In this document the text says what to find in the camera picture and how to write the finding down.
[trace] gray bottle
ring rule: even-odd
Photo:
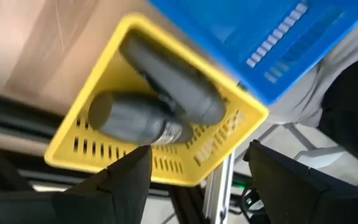
[[[120,53],[142,75],[172,112],[187,121],[214,125],[226,106],[216,87],[199,70],[138,32],[129,32]]]
[[[89,124],[107,136],[136,144],[183,143],[193,137],[189,124],[174,117],[158,99],[140,93],[98,94]]]

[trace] white sticker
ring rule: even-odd
[[[182,127],[180,124],[176,124],[167,121],[164,132],[161,137],[157,139],[153,144],[170,144],[175,142],[181,135]]]

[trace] floor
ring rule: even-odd
[[[236,154],[240,154],[245,150],[253,139],[258,138],[264,133],[271,124],[262,124],[251,136],[246,139],[237,149]],[[303,135],[305,135],[316,147],[335,146],[335,142],[328,139],[318,130],[305,126],[296,126]],[[278,127],[268,138],[262,141],[262,144],[281,152],[282,154],[294,158],[300,151],[306,148],[283,127]],[[249,167],[246,162],[241,161],[235,166],[235,171],[244,174],[250,174]],[[348,183],[358,185],[358,161],[348,153],[343,154],[336,162],[328,167],[320,169],[320,171],[334,176]],[[176,217],[166,221],[168,217],[173,215],[173,207],[170,200],[148,199],[143,214],[142,224],[178,224]],[[236,216],[229,214],[228,224],[246,224],[246,220],[242,215]]]

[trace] yellow basket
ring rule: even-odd
[[[193,126],[186,144],[153,147],[152,181],[192,186],[200,183],[267,117],[268,111],[236,82],[140,14],[122,19],[83,89],[59,127],[45,160],[51,166],[99,172],[137,146],[93,130],[87,110],[106,90],[152,93],[145,80],[121,57],[118,48],[129,30],[138,30],[198,68],[226,99],[226,115],[215,126]]]

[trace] blue basket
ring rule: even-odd
[[[266,105],[358,23],[358,0],[149,0]]]

